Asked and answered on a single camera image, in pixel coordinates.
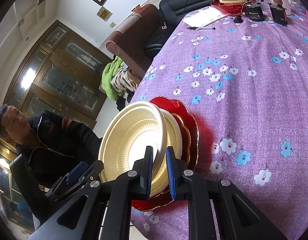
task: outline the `wooden cabinet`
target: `wooden cabinet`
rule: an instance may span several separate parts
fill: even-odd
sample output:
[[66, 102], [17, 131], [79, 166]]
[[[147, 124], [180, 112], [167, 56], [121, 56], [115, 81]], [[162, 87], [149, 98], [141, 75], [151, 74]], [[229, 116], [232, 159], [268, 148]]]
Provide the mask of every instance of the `wooden cabinet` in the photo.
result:
[[106, 100], [99, 90], [109, 57], [56, 21], [27, 54], [5, 102], [28, 117], [48, 110], [90, 128]]

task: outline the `purple tablecloth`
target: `purple tablecloth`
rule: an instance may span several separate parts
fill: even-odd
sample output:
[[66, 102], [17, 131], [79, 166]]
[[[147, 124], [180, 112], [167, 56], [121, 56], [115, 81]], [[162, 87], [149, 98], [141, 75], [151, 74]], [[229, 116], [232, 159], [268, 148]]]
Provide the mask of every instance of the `purple tablecloth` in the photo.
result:
[[[133, 98], [182, 101], [200, 130], [196, 171], [230, 179], [291, 240], [308, 226], [308, 25], [304, 7], [292, 11], [287, 27], [181, 22]], [[188, 239], [187, 202], [133, 209], [131, 221], [148, 239]]]

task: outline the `brown sofa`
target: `brown sofa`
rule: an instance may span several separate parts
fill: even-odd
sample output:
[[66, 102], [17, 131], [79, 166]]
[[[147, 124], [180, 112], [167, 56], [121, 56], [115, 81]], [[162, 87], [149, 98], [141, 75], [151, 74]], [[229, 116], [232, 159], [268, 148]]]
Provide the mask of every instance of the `brown sofa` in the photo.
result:
[[147, 4], [115, 29], [106, 40], [106, 48], [143, 78], [153, 61], [145, 54], [145, 43], [158, 27], [158, 10], [154, 5]]

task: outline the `white paper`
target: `white paper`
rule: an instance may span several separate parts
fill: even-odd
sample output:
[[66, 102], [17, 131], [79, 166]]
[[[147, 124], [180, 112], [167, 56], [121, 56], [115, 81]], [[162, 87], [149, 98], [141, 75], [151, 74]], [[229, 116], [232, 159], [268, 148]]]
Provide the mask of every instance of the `white paper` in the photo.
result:
[[210, 6], [201, 12], [198, 12], [190, 17], [184, 18], [183, 22], [188, 24], [190, 27], [204, 27], [228, 15], [229, 14], [223, 13], [218, 9]]

